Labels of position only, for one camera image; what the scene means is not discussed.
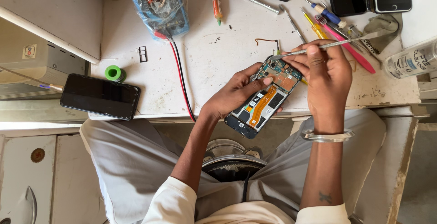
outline green spool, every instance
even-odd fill
[[[111,65],[106,68],[105,76],[109,81],[124,82],[124,80],[126,80],[126,71],[117,65]]]

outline knee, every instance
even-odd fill
[[[385,122],[372,110],[346,110],[344,127],[352,129],[357,137],[368,139],[368,143],[374,143],[380,147],[386,133]]]
[[[84,142],[85,149],[88,154],[91,154],[90,145],[93,143],[93,141],[95,141],[93,138],[98,137],[96,136],[96,133],[101,130],[100,128],[104,125],[104,123],[107,123],[107,121],[96,121],[88,118],[82,124],[82,126],[80,126],[80,137]]]

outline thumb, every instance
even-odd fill
[[[270,83],[272,83],[272,81],[273,81],[273,78],[271,78],[271,77],[265,77],[265,78],[257,79],[257,80],[255,80],[253,82],[250,82],[248,85],[244,86],[243,88],[241,88],[241,90],[244,92],[244,94],[247,97],[249,97],[254,92],[259,91],[259,90],[269,86]]]
[[[309,72],[311,76],[324,76],[326,73],[326,63],[324,62],[322,52],[316,45],[310,45],[306,49],[308,55]]]

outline plastic bag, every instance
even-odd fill
[[[137,13],[157,41],[171,41],[189,30],[187,0],[133,0]]]

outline silver bangle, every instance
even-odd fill
[[[342,134],[314,134],[314,129],[308,129],[301,132],[301,136],[306,141],[313,142],[342,142],[348,141],[349,138],[353,137],[355,133],[350,129],[344,129]]]

